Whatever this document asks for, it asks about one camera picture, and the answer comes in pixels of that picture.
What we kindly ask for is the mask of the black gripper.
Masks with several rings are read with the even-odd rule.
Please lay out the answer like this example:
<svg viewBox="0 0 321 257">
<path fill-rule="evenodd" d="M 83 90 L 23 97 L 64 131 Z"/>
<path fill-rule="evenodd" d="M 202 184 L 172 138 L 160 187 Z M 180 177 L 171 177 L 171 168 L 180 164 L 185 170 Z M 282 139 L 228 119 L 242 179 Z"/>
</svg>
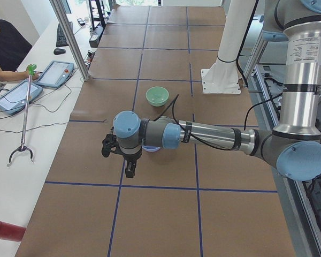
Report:
<svg viewBox="0 0 321 257">
<path fill-rule="evenodd" d="M 135 169 L 136 169 L 136 161 L 142 156 L 142 148 L 135 147 L 131 149 L 120 148 L 124 159 L 127 161 L 125 168 L 125 176 L 127 178 L 134 178 Z"/>
</svg>

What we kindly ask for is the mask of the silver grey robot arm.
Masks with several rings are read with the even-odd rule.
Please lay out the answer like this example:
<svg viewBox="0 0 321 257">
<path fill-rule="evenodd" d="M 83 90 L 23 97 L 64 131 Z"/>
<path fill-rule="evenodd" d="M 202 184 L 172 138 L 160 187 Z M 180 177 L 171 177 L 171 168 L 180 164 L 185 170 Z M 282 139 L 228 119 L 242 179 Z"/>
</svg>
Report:
<svg viewBox="0 0 321 257">
<path fill-rule="evenodd" d="M 316 115 L 321 89 L 321 1 L 266 1 L 265 34 L 288 39 L 280 120 L 271 131 L 239 130 L 165 116 L 141 119 L 123 111 L 102 142 L 102 155 L 126 160 L 125 175 L 135 175 L 143 146 L 175 149 L 199 143 L 215 149 L 240 150 L 264 160 L 284 177 L 297 181 L 321 176 L 321 133 Z"/>
</svg>

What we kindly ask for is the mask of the person's hand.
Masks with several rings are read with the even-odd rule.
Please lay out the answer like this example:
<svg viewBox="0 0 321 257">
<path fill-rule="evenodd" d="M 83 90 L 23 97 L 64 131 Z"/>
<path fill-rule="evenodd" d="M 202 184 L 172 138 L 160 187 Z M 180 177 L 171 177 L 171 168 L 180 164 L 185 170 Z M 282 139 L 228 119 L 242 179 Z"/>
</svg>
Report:
<svg viewBox="0 0 321 257">
<path fill-rule="evenodd" d="M 42 75 L 42 72 L 34 72 L 32 80 L 37 80 Z M 27 79 L 30 77 L 29 71 L 26 72 Z"/>
</svg>

